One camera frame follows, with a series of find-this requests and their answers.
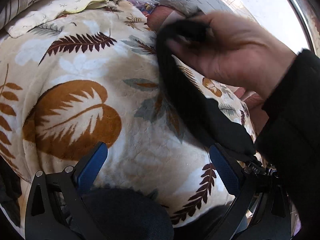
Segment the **black sleeved right forearm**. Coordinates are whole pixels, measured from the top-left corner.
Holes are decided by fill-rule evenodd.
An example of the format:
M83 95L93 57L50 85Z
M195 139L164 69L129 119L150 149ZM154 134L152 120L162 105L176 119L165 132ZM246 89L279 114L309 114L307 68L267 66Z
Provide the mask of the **black sleeved right forearm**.
M299 53L262 109L268 121L256 147L298 211L296 239L319 239L319 58Z

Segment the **person's right hand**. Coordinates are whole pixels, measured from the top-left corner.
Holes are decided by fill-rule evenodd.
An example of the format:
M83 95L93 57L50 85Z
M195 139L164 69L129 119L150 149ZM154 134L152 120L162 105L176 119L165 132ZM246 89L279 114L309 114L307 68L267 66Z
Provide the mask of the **person's right hand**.
M210 27L208 43L193 46L181 38L167 41L173 54L203 76L256 92L267 99L297 55L259 24L214 11L194 22Z

